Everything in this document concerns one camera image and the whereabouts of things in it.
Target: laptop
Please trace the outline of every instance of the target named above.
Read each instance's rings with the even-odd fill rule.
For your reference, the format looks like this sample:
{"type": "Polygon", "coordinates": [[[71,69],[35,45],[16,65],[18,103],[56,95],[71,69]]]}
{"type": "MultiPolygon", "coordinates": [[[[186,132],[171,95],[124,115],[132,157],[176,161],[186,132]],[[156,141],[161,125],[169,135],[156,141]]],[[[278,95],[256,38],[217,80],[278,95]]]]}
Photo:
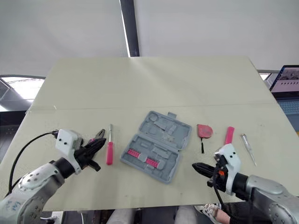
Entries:
{"type": "Polygon", "coordinates": [[[285,65],[270,91],[296,132],[299,131],[299,65],[285,65]]]}

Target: pink screwdriver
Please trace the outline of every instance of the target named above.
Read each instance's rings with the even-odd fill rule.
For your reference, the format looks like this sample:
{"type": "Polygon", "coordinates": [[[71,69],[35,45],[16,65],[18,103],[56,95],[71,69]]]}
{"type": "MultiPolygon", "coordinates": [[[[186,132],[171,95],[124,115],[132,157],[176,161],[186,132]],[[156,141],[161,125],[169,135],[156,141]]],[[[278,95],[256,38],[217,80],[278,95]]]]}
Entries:
{"type": "Polygon", "coordinates": [[[110,124],[106,164],[111,165],[112,163],[113,163],[113,142],[112,142],[112,124],[110,124]]]}

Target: white wall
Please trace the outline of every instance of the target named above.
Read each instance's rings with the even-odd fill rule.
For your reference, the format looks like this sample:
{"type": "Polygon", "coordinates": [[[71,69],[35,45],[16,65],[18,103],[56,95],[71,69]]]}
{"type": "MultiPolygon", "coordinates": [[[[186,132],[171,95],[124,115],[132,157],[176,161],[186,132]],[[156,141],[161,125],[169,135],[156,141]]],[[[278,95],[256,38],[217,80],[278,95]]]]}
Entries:
{"type": "Polygon", "coordinates": [[[1,0],[0,75],[46,76],[61,57],[128,56],[119,0],[1,0]]]}
{"type": "Polygon", "coordinates": [[[246,55],[268,70],[299,64],[299,0],[135,0],[135,13],[141,56],[246,55]]]}

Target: table surface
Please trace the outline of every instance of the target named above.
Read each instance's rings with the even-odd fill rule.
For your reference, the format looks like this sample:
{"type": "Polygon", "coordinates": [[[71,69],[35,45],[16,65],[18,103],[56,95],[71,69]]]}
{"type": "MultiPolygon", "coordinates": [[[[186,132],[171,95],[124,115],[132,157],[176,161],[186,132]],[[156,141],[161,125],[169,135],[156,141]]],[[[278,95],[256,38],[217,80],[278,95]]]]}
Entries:
{"type": "MultiPolygon", "coordinates": [[[[114,163],[105,164],[106,146],[94,160],[102,169],[72,175],[45,210],[100,210],[216,202],[207,178],[191,164],[214,165],[213,153],[235,127],[233,145],[241,172],[273,179],[298,195],[299,139],[283,111],[246,57],[137,57],[62,59],[52,69],[27,112],[0,165],[0,196],[7,192],[9,170],[19,150],[49,130],[72,129],[86,139],[114,125],[114,163]],[[192,126],[190,142],[172,183],[161,183],[120,162],[119,157],[151,110],[173,112],[192,126]],[[213,136],[200,152],[196,125],[208,124],[213,136]],[[240,134],[245,133],[254,166],[240,134]]],[[[14,179],[59,158],[54,138],[32,143],[17,164],[14,179]]],[[[236,197],[222,194],[225,202],[236,197]]]]}

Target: robotic arm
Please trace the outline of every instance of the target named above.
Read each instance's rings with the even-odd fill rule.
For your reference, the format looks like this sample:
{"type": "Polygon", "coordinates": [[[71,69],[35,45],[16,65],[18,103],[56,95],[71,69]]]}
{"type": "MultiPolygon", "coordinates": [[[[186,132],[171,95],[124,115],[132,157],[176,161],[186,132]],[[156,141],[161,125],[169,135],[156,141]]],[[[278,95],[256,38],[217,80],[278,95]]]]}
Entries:
{"type": "Polygon", "coordinates": [[[211,178],[207,184],[248,201],[260,209],[273,223],[296,224],[299,222],[299,198],[275,181],[255,175],[240,174],[241,161],[232,144],[224,145],[215,153],[216,167],[194,163],[193,168],[211,178]]]}
{"type": "Polygon", "coordinates": [[[100,166],[92,158],[104,146],[104,134],[105,130],[102,129],[83,147],[82,138],[75,132],[61,129],[56,136],[56,148],[62,157],[20,179],[13,192],[0,202],[0,223],[39,223],[44,205],[64,184],[66,178],[74,173],[79,174],[87,166],[100,170],[100,166]]]}

